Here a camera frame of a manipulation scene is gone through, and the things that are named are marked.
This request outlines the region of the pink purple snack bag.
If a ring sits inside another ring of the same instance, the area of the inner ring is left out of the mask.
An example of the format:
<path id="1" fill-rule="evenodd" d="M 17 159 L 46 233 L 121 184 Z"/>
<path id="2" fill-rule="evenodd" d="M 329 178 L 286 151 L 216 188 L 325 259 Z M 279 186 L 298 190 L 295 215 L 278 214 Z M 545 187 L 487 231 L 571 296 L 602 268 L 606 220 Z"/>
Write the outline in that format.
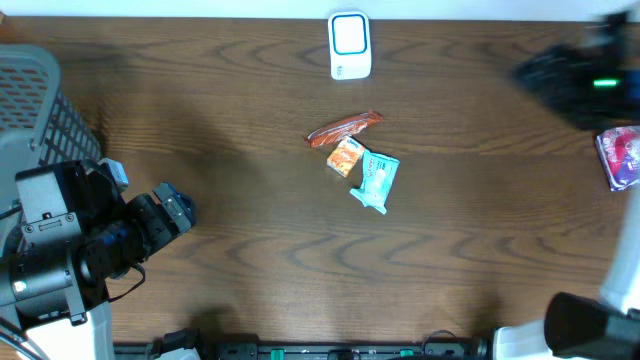
<path id="1" fill-rule="evenodd" d="M 611 128 L 596 137 L 609 188 L 624 191 L 639 183 L 639 127 Z"/>

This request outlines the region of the orange Kleenex tissue pack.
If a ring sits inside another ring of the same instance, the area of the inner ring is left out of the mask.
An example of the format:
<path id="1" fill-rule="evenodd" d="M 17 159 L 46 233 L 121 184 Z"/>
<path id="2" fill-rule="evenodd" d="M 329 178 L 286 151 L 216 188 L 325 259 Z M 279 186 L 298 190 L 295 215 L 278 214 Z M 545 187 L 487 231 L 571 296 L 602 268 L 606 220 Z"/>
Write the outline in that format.
<path id="1" fill-rule="evenodd" d="M 326 164 L 343 177 L 347 177 L 356 163 L 362 158 L 366 147 L 347 136 L 328 156 Z"/>

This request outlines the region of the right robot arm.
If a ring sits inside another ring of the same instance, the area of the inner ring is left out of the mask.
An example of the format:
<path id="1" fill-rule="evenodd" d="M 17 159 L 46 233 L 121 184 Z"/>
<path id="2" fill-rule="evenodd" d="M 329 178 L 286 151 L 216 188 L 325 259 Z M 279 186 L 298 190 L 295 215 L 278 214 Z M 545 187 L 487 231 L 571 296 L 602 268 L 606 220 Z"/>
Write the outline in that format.
<path id="1" fill-rule="evenodd" d="M 639 70 L 637 7 L 603 16 L 576 44 L 515 68 L 517 83 L 576 128 L 596 132 L 609 186 L 627 190 L 616 255 L 596 300 L 559 292 L 543 319 L 461 342 L 464 359 L 636 359 L 639 356 Z"/>

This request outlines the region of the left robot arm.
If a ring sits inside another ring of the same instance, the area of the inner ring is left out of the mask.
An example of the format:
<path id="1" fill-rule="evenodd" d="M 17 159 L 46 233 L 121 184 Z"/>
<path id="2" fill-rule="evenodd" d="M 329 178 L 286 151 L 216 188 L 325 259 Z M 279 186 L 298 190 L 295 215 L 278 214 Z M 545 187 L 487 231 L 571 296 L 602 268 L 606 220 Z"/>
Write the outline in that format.
<path id="1" fill-rule="evenodd" d="M 162 182 L 125 201 L 122 165 L 67 161 L 18 173 L 22 213 L 1 257 L 1 340 L 23 359 L 152 359 L 114 344 L 106 281 L 142 272 L 196 224 L 193 200 Z"/>

